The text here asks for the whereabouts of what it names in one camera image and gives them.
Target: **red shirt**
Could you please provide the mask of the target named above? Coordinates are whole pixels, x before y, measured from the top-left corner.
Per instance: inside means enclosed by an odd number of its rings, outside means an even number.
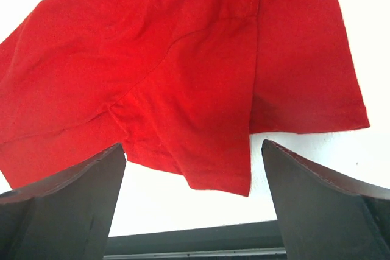
[[[337,0],[43,0],[0,45],[0,125],[12,188],[121,142],[248,195],[250,133],[369,122]]]

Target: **white background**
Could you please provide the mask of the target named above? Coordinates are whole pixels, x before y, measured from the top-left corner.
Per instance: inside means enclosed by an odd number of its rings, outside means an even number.
[[[0,42],[40,1],[0,0]],[[194,191],[181,176],[129,163],[111,236],[275,219],[261,160],[264,138],[352,177],[390,188],[390,0],[339,1],[372,127],[322,135],[253,135],[253,183],[248,198]],[[9,189],[0,173],[0,193]]]

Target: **red fabric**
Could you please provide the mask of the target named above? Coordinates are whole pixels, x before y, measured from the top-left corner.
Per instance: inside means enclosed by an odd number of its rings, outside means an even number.
[[[121,142],[248,195],[250,133],[369,122],[337,0],[43,0],[0,45],[0,125],[13,188]]]

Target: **red t-shirt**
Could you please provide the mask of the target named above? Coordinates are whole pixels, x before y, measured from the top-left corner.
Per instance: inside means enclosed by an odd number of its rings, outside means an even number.
[[[250,133],[369,122],[337,0],[43,0],[0,45],[0,125],[13,188],[121,142],[248,195]]]

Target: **white tabletop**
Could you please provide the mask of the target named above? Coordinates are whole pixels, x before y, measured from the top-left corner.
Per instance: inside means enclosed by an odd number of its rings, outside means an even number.
[[[39,1],[0,0],[0,42]],[[276,219],[261,159],[265,138],[351,177],[390,188],[390,0],[339,1],[372,127],[321,135],[253,135],[248,198],[194,191],[181,176],[129,163],[110,236]],[[0,193],[9,189],[0,173]]]

